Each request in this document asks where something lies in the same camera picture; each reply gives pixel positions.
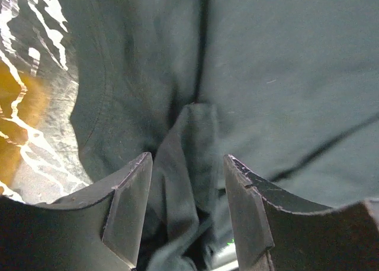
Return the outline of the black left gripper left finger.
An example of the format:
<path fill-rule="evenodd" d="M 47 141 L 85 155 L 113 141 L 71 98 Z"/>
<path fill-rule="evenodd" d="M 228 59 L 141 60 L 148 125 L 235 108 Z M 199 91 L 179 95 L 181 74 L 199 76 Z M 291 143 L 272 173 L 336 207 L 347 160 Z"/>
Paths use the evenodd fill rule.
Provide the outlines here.
<path fill-rule="evenodd" d="M 52 204 L 1 197 L 2 270 L 133 270 L 152 175 L 143 153 Z"/>

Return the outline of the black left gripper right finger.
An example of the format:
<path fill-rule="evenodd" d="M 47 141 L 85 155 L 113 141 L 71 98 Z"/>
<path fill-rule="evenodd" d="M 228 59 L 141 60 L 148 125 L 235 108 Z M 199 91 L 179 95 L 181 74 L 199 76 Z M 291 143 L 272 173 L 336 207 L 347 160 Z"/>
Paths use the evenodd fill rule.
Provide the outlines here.
<path fill-rule="evenodd" d="M 224 157 L 240 270 L 377 270 L 378 200 L 330 208 Z"/>

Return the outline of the black t-shirt with blue logo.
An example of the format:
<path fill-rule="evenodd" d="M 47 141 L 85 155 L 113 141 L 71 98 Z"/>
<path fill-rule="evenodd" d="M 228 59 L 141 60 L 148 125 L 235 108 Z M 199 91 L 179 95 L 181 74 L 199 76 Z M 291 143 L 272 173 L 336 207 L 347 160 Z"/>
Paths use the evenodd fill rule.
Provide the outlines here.
<path fill-rule="evenodd" d="M 232 239 L 223 156 L 330 207 L 378 196 L 378 0 L 59 0 L 93 180 L 153 171 L 138 270 Z"/>

